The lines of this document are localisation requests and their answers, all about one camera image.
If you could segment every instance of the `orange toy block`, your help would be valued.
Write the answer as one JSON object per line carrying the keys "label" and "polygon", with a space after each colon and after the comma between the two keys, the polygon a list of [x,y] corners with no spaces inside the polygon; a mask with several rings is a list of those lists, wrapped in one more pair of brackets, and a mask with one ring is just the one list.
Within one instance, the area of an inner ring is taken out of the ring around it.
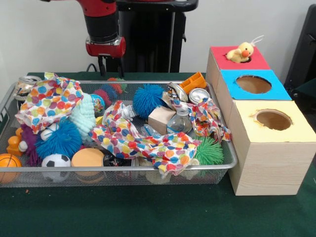
{"label": "orange toy block", "polygon": [[21,156],[23,152],[19,150],[20,142],[21,142],[21,139],[18,136],[10,137],[8,140],[9,146],[6,148],[8,153],[15,156]]}
{"label": "orange toy block", "polygon": [[189,94],[194,88],[206,88],[206,81],[201,72],[195,73],[192,77],[186,79],[180,84],[182,89]]}

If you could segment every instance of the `toy duck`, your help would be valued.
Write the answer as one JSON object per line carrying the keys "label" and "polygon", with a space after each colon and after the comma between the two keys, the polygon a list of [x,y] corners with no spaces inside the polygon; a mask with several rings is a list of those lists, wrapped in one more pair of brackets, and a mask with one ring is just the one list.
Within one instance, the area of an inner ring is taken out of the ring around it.
{"label": "toy duck", "polygon": [[226,54],[226,58],[235,63],[244,63],[249,60],[249,57],[254,52],[255,43],[261,41],[264,36],[255,38],[251,43],[244,42],[238,46],[237,49],[233,49]]}

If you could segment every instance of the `polka dot fabric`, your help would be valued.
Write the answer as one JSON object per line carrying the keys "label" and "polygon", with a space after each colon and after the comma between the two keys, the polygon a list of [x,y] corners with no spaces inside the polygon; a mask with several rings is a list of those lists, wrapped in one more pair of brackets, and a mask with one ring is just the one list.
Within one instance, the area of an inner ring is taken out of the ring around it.
{"label": "polka dot fabric", "polygon": [[53,122],[66,118],[82,100],[79,82],[45,73],[45,79],[37,82],[20,111],[15,115],[21,124],[29,126],[34,134]]}
{"label": "polka dot fabric", "polygon": [[204,98],[197,105],[174,99],[170,101],[176,109],[189,109],[192,127],[197,136],[212,136],[218,142],[231,140],[231,131],[221,123],[221,112],[211,98]]}
{"label": "polka dot fabric", "polygon": [[106,111],[105,124],[95,127],[90,137],[118,158],[144,157],[153,161],[165,177],[178,175],[193,159],[199,140],[185,133],[143,137],[129,121],[122,118],[122,101],[117,101]]}

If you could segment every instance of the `blue spiky ball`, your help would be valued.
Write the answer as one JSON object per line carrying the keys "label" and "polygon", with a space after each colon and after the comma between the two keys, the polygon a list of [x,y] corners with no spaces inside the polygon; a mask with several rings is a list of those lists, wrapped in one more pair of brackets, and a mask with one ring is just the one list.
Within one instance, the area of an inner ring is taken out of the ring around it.
{"label": "blue spiky ball", "polygon": [[133,99],[134,110],[142,119],[147,119],[151,112],[162,105],[163,88],[158,85],[145,84],[138,88]]}
{"label": "blue spiky ball", "polygon": [[76,125],[68,119],[61,120],[58,125],[59,128],[52,131],[46,141],[40,135],[37,137],[36,152],[41,159],[52,154],[62,154],[71,159],[79,151],[82,140]]}

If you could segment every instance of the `wire basket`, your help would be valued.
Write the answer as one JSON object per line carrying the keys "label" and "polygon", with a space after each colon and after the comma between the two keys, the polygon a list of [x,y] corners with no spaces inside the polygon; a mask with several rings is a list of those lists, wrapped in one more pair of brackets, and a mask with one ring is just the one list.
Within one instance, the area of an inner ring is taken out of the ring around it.
{"label": "wire basket", "polygon": [[[138,87],[145,83],[159,84],[167,89],[170,81],[81,81],[83,92],[92,94],[104,84],[126,83],[127,92],[118,95],[125,105],[132,104],[132,99]],[[20,127],[15,118],[18,112],[17,101],[13,98],[14,84],[10,87],[0,103],[2,121],[0,124],[0,154],[7,153],[8,139],[15,135]],[[214,102],[218,105],[215,93],[210,85],[207,86]],[[133,119],[133,124],[139,129],[145,121],[139,117]],[[28,167],[26,155],[20,160],[23,167],[0,168],[0,187],[69,187],[69,186],[115,186],[115,185],[176,185],[176,184],[218,184],[227,170],[237,163],[235,149],[231,142],[222,141],[224,162],[222,165],[188,166],[180,175],[167,175],[161,178],[158,170],[152,166],[138,166],[132,161],[131,166],[122,167]]]}

